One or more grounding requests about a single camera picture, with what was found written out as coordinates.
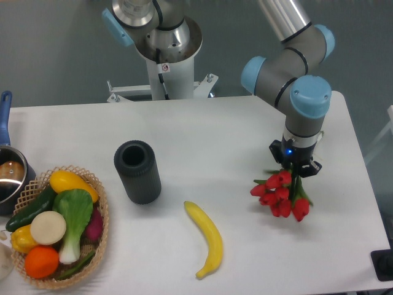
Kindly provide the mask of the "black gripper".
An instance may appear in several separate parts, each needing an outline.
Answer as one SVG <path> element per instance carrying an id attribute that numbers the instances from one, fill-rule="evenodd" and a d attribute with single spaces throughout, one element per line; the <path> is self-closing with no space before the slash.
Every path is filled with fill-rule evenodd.
<path id="1" fill-rule="evenodd" d="M 315 146 L 316 143 L 308 147 L 296 147 L 293 140 L 283 138 L 281 141 L 274 140 L 269 150 L 276 163 L 285 169 L 291 169 L 302 178 L 307 178 L 317 175 L 322 168 L 322 165 L 313 159 Z"/>

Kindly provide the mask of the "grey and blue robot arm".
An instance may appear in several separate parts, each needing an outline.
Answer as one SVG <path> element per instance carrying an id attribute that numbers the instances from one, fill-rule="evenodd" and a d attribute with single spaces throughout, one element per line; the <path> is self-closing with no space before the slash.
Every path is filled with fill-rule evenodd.
<path id="1" fill-rule="evenodd" d="M 241 85 L 286 117 L 282 138 L 270 144 L 275 161 L 302 178 L 314 176 L 322 166 L 313 151 L 332 90 L 309 71 L 331 54 L 335 38 L 313 24 L 297 1 L 259 5 L 284 48 L 272 60 L 250 59 Z M 194 58 L 203 38 L 198 24 L 186 16 L 184 1 L 112 1 L 102 19 L 121 45 L 135 46 L 145 59 L 154 100 L 196 97 Z"/>

